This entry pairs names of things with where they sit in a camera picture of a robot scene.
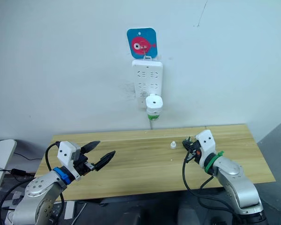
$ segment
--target electrical socket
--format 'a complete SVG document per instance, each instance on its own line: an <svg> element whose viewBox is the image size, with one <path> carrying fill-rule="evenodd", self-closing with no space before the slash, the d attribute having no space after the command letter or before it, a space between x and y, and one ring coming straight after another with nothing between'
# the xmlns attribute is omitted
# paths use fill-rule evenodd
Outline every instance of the electrical socket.
<svg viewBox="0 0 281 225"><path fill-rule="evenodd" d="M163 64L157 61L132 61L135 95L140 108L146 108L146 97L150 94L161 96Z"/></svg>

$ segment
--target grey floor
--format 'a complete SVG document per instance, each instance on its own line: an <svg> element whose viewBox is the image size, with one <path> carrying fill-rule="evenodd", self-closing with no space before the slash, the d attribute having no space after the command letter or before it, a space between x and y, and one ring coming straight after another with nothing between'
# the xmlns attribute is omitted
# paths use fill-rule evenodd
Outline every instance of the grey floor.
<svg viewBox="0 0 281 225"><path fill-rule="evenodd" d="M281 225L281 124L260 141L258 146L275 176L276 182L257 184L256 187L269 224ZM209 191L214 191L218 197L227 199L224 191L218 192L219 189ZM77 203L78 211L84 203ZM202 225L212 224L211 221L214 218L226 221L229 225L232 218L229 213L200 207L197 199L186 191L106 198L86 203L87 206L76 224L114 225L120 220L123 213L131 207L138 206L146 212L146 224L176 225L177 211L182 204L190 205L196 210ZM59 224L70 225L72 221L72 219L60 220Z"/></svg>

